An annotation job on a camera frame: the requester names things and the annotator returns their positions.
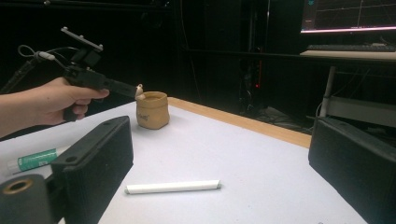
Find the keyboard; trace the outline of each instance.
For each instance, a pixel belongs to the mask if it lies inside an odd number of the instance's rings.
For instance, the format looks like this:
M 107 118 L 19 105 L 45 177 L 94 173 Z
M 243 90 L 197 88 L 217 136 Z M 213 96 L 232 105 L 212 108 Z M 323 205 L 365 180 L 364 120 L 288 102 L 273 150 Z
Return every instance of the keyboard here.
M 396 47 L 389 45 L 309 45 L 306 50 L 395 52 Z

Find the wooden table edge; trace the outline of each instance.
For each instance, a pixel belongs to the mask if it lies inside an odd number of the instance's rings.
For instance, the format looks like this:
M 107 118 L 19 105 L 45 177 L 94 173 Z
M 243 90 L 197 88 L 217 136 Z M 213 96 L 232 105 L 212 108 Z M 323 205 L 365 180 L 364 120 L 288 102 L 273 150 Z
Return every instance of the wooden table edge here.
M 309 134 L 298 133 L 255 119 L 249 119 L 228 112 L 220 111 L 208 106 L 198 105 L 174 97 L 168 97 L 168 104 L 211 119 L 216 119 L 235 126 L 239 126 L 256 133 L 262 133 L 300 147 L 309 148 L 311 143 L 311 135 Z

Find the small cup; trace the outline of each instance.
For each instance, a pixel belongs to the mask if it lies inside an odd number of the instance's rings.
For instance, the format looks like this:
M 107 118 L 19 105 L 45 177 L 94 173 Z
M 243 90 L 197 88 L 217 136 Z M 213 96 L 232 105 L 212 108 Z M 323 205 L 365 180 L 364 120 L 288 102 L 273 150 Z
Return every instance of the small cup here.
M 168 98 L 160 91 L 146 91 L 136 98 L 137 123 L 147 129 L 161 129 L 169 123 Z

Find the monitor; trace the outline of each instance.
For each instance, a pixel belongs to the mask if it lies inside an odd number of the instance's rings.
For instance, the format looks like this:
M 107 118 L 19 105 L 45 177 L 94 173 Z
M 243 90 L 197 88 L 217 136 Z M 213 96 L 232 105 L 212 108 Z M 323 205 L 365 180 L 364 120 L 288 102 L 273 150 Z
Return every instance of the monitor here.
M 304 0 L 302 34 L 396 30 L 395 0 Z

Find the white chalk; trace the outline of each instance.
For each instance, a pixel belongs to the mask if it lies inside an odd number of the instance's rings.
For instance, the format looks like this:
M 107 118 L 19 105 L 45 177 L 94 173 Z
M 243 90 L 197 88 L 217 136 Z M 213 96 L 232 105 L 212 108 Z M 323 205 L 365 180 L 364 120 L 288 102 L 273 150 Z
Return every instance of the white chalk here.
M 221 184 L 219 180 L 176 182 L 163 184 L 147 184 L 147 185 L 128 185 L 125 188 L 127 194 L 142 193 L 160 193 L 175 192 L 186 190 L 203 190 L 203 189 L 219 189 Z

